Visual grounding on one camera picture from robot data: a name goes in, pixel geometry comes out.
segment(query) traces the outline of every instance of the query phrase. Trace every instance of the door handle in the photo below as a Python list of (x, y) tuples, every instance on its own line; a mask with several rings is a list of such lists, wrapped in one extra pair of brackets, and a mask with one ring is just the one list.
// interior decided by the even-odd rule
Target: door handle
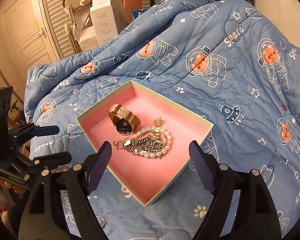
[(41, 28), (41, 33), (39, 33), (37, 36), (38, 37), (43, 36), (44, 38), (47, 37), (47, 35), (46, 35), (45, 31), (44, 31), (44, 28)]

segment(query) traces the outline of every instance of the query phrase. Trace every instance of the human hand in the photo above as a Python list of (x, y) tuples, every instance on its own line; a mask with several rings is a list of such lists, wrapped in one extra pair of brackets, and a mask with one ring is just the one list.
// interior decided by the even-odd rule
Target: human hand
[(13, 185), (13, 184), (11, 184), (10, 182), (7, 182), (7, 181), (5, 181), (5, 180), (2, 179), (2, 178), (0, 178), (0, 186), (3, 186), (3, 187), (5, 187), (5, 188), (7, 188), (7, 189), (13, 188), (13, 189), (14, 189), (14, 192), (17, 193), (17, 194), (23, 194), (23, 193), (26, 192), (25, 189), (20, 188), (20, 187), (18, 187), (18, 186), (16, 186), (16, 185)]

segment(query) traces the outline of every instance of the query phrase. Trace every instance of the gold brooch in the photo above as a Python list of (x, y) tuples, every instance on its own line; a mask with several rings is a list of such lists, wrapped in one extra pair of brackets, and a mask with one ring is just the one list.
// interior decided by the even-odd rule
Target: gold brooch
[(161, 117), (155, 119), (155, 120), (153, 121), (153, 124), (154, 124), (156, 127), (161, 126), (161, 125), (162, 125), (162, 119), (161, 119)]

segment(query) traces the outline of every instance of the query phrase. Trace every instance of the silver ring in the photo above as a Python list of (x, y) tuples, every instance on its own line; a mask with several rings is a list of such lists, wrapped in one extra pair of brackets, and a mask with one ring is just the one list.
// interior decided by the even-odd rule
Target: silver ring
[(102, 216), (96, 216), (97, 218), (101, 218), (102, 219), (102, 221), (103, 221), (103, 224), (102, 225), (100, 225), (101, 226), (101, 228), (104, 228), (105, 227), (105, 225), (106, 225), (106, 219), (104, 218), (104, 217), (102, 217)]

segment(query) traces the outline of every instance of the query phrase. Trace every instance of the quilt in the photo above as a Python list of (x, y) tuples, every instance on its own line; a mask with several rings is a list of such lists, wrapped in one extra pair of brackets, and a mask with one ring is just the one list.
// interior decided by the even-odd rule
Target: quilt
[[(250, 3), (162, 0), (104, 46), (36, 65), (27, 79), (27, 121), (60, 127), (58, 135), (32, 139), (31, 158), (68, 151), (69, 167), (82, 163), (94, 151), (76, 117), (134, 80), (214, 123), (201, 147), (219, 163), (261, 172), (283, 236), (300, 217), (300, 48)], [(192, 163), (151, 206), (142, 207), (108, 170), (88, 198), (109, 239), (122, 240), (169, 232), (191, 238), (212, 200)], [(222, 234), (231, 230), (238, 198)], [(66, 191), (62, 199), (78, 235)]]

